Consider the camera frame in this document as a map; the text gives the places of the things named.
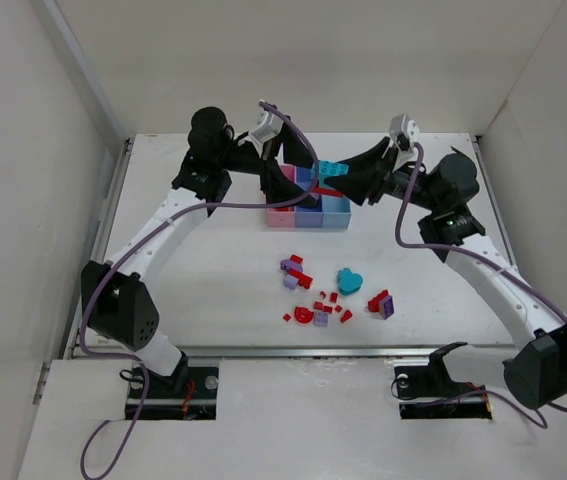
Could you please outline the red curved lego slab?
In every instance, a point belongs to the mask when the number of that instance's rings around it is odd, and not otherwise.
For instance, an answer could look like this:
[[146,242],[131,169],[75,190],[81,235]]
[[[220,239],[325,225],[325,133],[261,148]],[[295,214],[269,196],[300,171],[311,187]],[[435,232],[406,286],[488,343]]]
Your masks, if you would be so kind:
[[343,198],[344,197],[344,194],[339,192],[338,190],[335,190],[335,189],[332,189],[332,188],[324,188],[324,187],[320,187],[320,186],[315,186],[312,189],[312,193],[317,194],[317,195],[335,197],[335,198]]

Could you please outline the teal heart lego piece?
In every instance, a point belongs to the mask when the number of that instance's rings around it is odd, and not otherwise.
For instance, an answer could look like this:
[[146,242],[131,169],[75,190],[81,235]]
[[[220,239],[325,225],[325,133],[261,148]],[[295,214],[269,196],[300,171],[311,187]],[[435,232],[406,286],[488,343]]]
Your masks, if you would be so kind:
[[343,268],[337,273],[338,291],[343,296],[349,296],[361,289],[363,277],[350,268]]

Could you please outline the purple square lego brick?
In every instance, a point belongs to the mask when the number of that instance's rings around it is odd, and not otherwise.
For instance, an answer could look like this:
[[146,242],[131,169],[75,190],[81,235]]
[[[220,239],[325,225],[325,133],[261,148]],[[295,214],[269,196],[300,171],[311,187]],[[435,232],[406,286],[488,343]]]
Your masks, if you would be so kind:
[[383,320],[389,319],[395,313],[394,299],[386,295],[378,301],[378,314]]

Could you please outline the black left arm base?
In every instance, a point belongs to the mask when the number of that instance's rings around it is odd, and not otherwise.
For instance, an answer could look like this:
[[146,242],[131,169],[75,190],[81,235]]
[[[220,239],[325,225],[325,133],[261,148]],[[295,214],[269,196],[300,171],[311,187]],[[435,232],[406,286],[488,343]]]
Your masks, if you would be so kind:
[[219,368],[217,365],[190,366],[178,391],[150,375],[149,389],[140,420],[215,420]]

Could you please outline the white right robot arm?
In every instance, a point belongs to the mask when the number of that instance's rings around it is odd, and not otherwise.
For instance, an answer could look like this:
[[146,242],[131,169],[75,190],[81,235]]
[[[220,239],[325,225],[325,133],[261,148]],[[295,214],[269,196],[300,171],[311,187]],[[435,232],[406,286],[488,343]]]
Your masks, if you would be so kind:
[[416,159],[399,164],[400,146],[384,140],[347,160],[346,174],[325,183],[357,205],[388,195],[400,200],[401,214],[408,205],[427,210],[418,223],[419,248],[432,251],[478,293],[518,350],[503,363],[508,390],[528,409],[555,407],[567,394],[567,315],[522,278],[471,213],[468,203],[479,191],[475,163],[453,150],[426,171],[423,147],[414,149]]

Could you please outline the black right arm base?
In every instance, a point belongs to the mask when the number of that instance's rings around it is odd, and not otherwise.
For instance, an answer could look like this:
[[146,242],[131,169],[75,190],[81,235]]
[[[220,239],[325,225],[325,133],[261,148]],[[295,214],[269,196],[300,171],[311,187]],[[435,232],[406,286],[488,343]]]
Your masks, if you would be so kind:
[[484,386],[453,380],[445,365],[446,355],[465,346],[454,342],[426,358],[396,361],[391,392],[402,420],[492,419]]

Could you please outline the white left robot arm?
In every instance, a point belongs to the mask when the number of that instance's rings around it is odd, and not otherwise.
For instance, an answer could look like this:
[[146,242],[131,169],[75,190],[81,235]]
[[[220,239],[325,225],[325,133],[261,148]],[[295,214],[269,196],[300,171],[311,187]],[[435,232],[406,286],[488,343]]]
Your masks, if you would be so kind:
[[191,119],[187,150],[158,209],[126,246],[102,263],[89,261],[81,272],[82,320],[79,346],[88,330],[113,340],[122,356],[169,382],[187,365],[185,354],[159,329],[159,312],[148,285],[187,236],[225,201],[231,173],[255,175],[265,190],[263,208],[310,206],[309,191],[289,181],[277,162],[283,146],[297,146],[312,164],[317,155],[291,118],[262,101],[256,124],[235,135],[217,107],[198,110]]

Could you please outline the three-compartment colour sorting tray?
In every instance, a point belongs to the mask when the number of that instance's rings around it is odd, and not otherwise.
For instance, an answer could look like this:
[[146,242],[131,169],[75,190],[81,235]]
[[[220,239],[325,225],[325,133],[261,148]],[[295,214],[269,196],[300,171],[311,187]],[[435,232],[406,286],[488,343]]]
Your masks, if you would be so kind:
[[351,220],[351,202],[343,196],[314,194],[315,208],[287,207],[268,209],[265,223],[275,229],[347,230]]

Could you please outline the red lego brick upper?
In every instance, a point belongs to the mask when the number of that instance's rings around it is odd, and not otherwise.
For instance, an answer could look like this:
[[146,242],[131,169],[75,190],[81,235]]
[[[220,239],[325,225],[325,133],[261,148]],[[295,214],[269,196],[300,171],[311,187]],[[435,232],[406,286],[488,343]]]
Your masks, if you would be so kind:
[[280,262],[280,265],[281,265],[282,268],[287,268],[287,267],[289,267],[289,268],[296,268],[296,267],[301,268],[302,264],[303,264],[303,259],[298,255],[291,255],[289,258],[283,259]]

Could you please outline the light purple lego piece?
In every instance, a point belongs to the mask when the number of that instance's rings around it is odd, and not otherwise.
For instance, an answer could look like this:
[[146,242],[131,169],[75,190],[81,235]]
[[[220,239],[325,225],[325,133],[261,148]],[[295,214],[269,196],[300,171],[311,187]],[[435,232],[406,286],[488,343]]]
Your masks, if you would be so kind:
[[299,280],[292,275],[286,275],[283,279],[283,285],[287,289],[295,290],[299,285]]

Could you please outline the red lego brick lower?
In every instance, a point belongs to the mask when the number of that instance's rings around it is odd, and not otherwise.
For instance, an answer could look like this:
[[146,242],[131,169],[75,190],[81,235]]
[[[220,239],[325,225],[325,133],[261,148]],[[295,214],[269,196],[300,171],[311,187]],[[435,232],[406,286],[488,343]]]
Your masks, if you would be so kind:
[[313,284],[313,278],[298,270],[289,270],[288,276],[295,278],[298,285],[306,290],[309,290]]

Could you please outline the red round horseshoe lego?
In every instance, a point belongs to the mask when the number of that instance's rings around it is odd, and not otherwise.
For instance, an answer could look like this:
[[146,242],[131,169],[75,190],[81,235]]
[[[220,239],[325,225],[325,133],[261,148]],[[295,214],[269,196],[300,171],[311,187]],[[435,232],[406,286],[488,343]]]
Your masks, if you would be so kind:
[[297,306],[293,312],[294,319],[302,325],[307,325],[313,322],[314,312],[307,307]]

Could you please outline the red wedge lego piece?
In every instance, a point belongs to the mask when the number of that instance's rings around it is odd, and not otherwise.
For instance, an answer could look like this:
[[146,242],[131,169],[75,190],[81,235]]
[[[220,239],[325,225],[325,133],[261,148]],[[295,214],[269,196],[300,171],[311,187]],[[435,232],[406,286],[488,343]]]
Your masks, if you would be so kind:
[[340,317],[340,322],[341,323],[346,323],[347,321],[349,321],[351,318],[353,317],[353,313],[351,310],[345,310],[343,312],[343,314]]

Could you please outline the lilac square lego plate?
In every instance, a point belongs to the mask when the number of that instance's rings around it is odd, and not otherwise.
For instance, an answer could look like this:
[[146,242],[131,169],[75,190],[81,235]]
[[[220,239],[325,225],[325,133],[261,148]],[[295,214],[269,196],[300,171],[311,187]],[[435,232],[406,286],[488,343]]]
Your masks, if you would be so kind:
[[330,315],[327,312],[316,312],[314,314],[314,325],[318,327],[327,327],[329,325]]

